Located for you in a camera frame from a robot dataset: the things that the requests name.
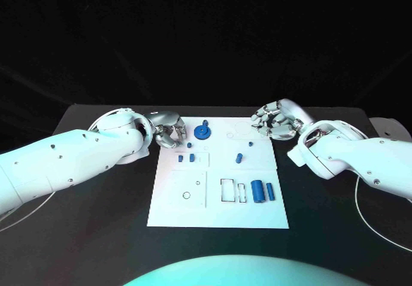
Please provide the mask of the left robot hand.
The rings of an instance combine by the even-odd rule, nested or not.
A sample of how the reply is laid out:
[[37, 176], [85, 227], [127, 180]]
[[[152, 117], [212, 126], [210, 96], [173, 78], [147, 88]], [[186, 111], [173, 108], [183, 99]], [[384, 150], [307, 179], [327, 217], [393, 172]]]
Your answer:
[[144, 115], [151, 126], [154, 141], [163, 148], [177, 148], [187, 139], [186, 124], [174, 111], [155, 111]]

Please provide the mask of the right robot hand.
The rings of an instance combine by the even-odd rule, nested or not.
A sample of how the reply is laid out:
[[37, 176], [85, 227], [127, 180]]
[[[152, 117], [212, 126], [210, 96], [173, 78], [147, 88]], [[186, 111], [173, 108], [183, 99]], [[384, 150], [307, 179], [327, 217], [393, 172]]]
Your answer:
[[289, 99], [265, 104], [252, 114], [252, 128], [273, 140], [286, 141], [315, 123], [302, 107]]

